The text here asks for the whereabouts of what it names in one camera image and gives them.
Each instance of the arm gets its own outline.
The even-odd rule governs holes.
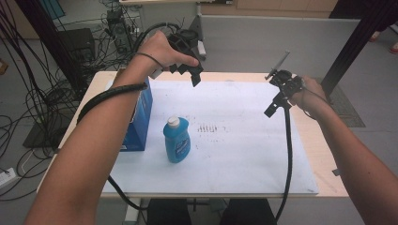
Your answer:
[[[397,176],[342,122],[324,100],[322,87],[313,79],[303,79],[314,93],[303,90],[295,94],[291,102],[318,122],[362,219],[366,224],[398,224]]]
[[[162,32],[139,50],[164,66],[198,61],[174,51]],[[143,83],[158,65],[136,55],[115,86]],[[79,123],[48,171],[26,218],[26,224],[94,224],[102,188],[115,163],[139,92],[101,102]]]

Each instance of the hand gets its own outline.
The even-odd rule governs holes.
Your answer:
[[[157,59],[164,67],[172,64],[185,64],[196,67],[199,61],[189,55],[175,51],[161,31],[157,31],[153,37],[146,41],[138,50],[140,53],[147,53]]]
[[[293,105],[298,105],[302,110],[310,113],[311,116],[316,117],[317,110],[322,106],[328,105],[326,101],[325,93],[322,86],[314,79],[303,76],[304,81],[303,89],[293,95],[289,101]]]

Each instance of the electronic device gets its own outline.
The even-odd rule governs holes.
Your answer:
[[[73,60],[85,63],[95,60],[95,41],[89,28],[58,31]]]
[[[132,49],[132,38],[123,18],[122,9],[108,10],[106,21],[108,22],[109,31],[114,38],[117,52],[130,52]]]

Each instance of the wrist strap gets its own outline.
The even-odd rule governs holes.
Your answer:
[[[147,53],[143,53],[143,52],[135,52],[132,55],[134,56],[134,55],[137,55],[137,54],[143,55],[143,56],[146,56],[146,57],[152,59],[153,61],[155,61],[155,63],[157,63],[159,66],[161,66],[161,68],[164,68],[164,66],[156,58],[152,57],[151,55],[149,55]]]

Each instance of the power strip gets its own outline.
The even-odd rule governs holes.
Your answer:
[[[8,173],[0,173],[0,189],[18,179],[17,175],[14,172],[14,169],[9,168],[7,171]]]

